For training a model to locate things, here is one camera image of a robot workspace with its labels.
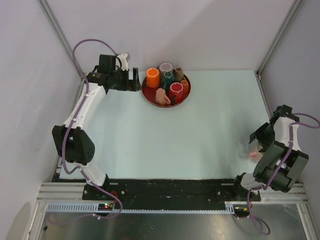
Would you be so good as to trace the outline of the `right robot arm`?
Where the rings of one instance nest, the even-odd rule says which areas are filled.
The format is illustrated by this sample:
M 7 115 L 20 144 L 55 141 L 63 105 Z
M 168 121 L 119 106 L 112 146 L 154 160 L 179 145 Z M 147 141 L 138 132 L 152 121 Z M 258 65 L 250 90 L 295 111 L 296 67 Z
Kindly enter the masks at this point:
M 249 158 L 257 161 L 252 173 L 238 175 L 231 187 L 232 197 L 244 201 L 249 194 L 271 188 L 287 193 L 298 180 L 309 161 L 298 143 L 300 119 L 292 108 L 280 105 L 268 122 L 249 137 L 255 148 Z

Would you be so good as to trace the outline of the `large pale pink mug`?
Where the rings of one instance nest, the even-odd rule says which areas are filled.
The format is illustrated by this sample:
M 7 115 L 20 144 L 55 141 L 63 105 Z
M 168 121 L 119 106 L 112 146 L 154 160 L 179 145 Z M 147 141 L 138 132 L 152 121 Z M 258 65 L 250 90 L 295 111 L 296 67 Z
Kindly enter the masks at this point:
M 254 163 L 258 163 L 264 154 L 265 154 L 265 151 L 263 147 L 257 142 L 252 145 L 252 148 L 250 149 L 247 157 L 250 160 L 252 160 Z

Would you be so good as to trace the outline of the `red mug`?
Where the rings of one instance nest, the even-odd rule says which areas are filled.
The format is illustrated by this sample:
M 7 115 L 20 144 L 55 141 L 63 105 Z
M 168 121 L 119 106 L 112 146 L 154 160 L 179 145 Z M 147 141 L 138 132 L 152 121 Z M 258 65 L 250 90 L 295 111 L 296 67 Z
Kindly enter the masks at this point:
M 179 82 L 174 82 L 169 87 L 169 99 L 172 105 L 179 104 L 184 99 L 184 88 Z

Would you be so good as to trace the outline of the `brown textured cup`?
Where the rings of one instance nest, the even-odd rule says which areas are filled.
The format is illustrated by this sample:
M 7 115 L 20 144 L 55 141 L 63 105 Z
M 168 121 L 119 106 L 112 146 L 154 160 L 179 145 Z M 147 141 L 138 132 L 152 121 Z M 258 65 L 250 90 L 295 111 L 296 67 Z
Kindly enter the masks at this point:
M 175 78 L 176 82 L 181 82 L 183 80 L 184 72 L 183 72 L 183 69 L 181 67 L 176 67 L 173 70 L 173 73 L 174 73 L 174 78 Z

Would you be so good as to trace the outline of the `round red tray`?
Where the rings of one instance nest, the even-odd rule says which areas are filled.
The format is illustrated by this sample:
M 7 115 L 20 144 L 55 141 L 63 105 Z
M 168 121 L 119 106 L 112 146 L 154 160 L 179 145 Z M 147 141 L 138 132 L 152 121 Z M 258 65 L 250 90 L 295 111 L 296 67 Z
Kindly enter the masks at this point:
M 188 77 L 183 73 L 183 80 L 187 80 L 188 83 L 189 83 L 189 92 L 184 94 L 183 93 L 183 101 L 178 103 L 178 104 L 175 104 L 175 105 L 172 105 L 171 103 L 170 104 L 167 104 L 167 105 L 159 105 L 158 103 L 156 103 L 156 100 L 155 100 L 155 96 L 156 96 L 156 91 L 159 89 L 159 88 L 162 88 L 162 75 L 160 73 L 160 85 L 158 87 L 149 87 L 147 85 L 147 82 L 146 82 L 146 73 L 145 73 L 145 78 L 142 82 L 142 94 L 143 96 L 145 97 L 145 99 L 151 103 L 152 105 L 154 106 L 157 106 L 157 107 L 161 107 L 161 108 L 172 108 L 172 107 L 175 107 L 175 106 L 178 106 L 179 104 L 181 104 L 182 102 L 185 101 L 185 99 L 189 96 L 190 92 L 191 92 L 191 82 L 190 80 L 188 79 Z M 181 83 L 181 82 L 177 82 L 175 80 L 175 75 L 174 75 L 174 82 L 173 83 Z M 166 95 L 169 97 L 169 88 L 170 86 L 167 88 L 167 89 L 164 89 L 165 92 L 166 92 Z

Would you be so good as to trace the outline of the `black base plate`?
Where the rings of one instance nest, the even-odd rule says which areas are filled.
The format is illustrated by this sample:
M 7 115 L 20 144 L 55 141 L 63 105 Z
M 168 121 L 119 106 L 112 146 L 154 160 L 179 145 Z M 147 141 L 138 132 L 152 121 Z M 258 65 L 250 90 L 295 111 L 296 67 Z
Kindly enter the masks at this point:
M 147 211 L 214 211 L 225 210 L 225 202 L 253 202 L 260 194 L 248 193 L 235 179 L 108 179 L 98 190 L 86 184 L 82 199 L 85 201 L 114 201 L 124 210 Z

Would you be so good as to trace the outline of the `orange mug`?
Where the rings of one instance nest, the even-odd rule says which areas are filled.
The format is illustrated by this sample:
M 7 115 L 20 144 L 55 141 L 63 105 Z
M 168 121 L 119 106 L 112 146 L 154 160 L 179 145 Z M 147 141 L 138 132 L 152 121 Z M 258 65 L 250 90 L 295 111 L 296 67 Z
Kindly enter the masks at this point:
M 157 68 L 149 68 L 146 71 L 146 83 L 151 88 L 156 88 L 160 85 L 160 71 Z

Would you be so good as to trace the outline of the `dark green mug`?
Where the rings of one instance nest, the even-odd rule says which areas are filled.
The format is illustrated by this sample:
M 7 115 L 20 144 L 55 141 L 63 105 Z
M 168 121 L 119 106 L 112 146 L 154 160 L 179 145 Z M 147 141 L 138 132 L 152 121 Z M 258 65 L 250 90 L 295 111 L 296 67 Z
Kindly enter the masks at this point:
M 167 89 L 174 81 L 174 74 L 171 71 L 165 71 L 162 75 L 161 87 Z

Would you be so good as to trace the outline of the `lilac mug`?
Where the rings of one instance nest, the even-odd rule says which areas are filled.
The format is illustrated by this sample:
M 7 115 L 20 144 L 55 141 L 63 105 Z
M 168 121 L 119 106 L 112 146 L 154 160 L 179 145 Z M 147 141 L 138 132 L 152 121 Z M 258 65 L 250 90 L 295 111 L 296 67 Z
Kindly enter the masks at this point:
M 163 76 L 165 72 L 173 72 L 173 66 L 168 62 L 161 63 L 158 69 L 161 76 Z

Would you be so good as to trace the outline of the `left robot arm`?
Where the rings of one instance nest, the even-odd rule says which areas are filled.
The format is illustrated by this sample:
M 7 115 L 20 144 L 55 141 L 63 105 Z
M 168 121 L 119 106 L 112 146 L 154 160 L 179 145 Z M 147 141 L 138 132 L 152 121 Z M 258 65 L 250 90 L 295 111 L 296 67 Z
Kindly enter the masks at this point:
M 101 54 L 98 65 L 85 75 L 85 86 L 70 116 L 62 125 L 55 125 L 52 129 L 64 171 L 68 175 L 80 171 L 86 182 L 94 186 L 94 195 L 101 200 L 110 196 L 111 187 L 105 184 L 108 176 L 94 159 L 95 144 L 86 131 L 108 91 L 141 90 L 138 68 L 134 67 L 133 75 L 129 76 L 128 57 L 127 53 Z

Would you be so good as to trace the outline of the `small salmon pink mug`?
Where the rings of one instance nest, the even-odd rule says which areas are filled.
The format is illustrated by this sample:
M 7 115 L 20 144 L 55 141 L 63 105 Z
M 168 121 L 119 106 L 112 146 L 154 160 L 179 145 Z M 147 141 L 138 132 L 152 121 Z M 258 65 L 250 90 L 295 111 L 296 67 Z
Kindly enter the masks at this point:
M 161 106 L 170 105 L 171 100 L 166 94 L 166 91 L 163 88 L 159 88 L 155 93 L 155 102 Z

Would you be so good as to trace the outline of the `small orange cup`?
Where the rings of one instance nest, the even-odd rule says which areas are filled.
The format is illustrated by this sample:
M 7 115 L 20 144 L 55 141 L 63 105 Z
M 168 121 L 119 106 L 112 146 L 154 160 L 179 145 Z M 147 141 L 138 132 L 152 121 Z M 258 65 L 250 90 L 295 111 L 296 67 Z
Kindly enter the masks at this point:
M 187 80 L 183 79 L 181 82 L 181 85 L 183 86 L 183 93 L 187 94 L 190 90 L 190 86 Z

